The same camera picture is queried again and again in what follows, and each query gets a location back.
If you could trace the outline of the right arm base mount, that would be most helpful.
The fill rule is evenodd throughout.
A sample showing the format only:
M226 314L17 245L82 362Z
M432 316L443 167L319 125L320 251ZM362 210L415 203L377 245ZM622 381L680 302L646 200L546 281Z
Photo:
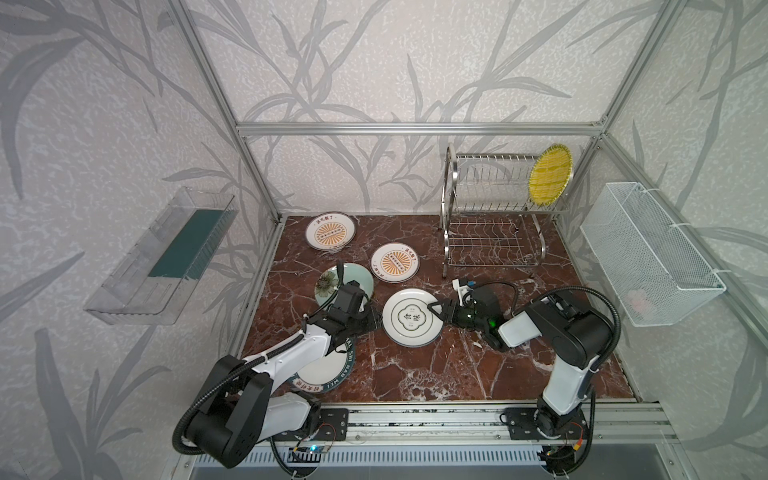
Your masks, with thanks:
M511 440L580 440L587 421L580 409L558 415L549 407L511 407L499 415Z

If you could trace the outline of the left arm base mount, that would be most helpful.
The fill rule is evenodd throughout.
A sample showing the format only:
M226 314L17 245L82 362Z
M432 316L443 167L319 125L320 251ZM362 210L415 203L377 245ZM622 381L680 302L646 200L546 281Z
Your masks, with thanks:
M350 411L346 408L321 408L311 412L305 424L295 431L283 432L277 441L319 440L321 442L344 441L349 427Z

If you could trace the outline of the yellow woven bamboo plate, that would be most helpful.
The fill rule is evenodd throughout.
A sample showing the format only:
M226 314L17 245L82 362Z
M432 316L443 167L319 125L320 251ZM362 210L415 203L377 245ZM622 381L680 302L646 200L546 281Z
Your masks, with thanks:
M528 180L530 200L549 206L566 190L573 175L573 156L567 146L553 144L535 162Z

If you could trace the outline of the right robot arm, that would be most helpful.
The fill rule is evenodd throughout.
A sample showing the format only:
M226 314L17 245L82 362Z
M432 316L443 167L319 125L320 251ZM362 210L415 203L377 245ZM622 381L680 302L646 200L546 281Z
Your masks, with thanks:
M480 333L499 352L536 338L550 343L555 362L537 399L534 425L540 435L555 439L593 394L591 378L619 342L618 310L605 294L576 285L543 293L506 318L493 285L457 281L455 299L432 301L427 308L448 325Z

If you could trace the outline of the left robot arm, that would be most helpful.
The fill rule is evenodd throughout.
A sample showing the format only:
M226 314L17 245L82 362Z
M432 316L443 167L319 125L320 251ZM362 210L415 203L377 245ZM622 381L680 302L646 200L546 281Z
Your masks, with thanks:
M253 447L286 432L310 437L321 428L320 403L300 393L274 392L304 367L377 328L379 316L356 281L341 285L295 334L259 354L220 358L172 433L182 455L207 454L226 468Z

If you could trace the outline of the white plate green rim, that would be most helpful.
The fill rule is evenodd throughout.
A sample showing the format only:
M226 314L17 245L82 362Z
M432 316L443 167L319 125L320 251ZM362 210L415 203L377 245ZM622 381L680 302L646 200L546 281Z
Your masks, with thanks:
M443 321L429 306L437 302L431 293L407 288L394 293L385 303L382 324L385 333L398 345L420 348L441 334Z

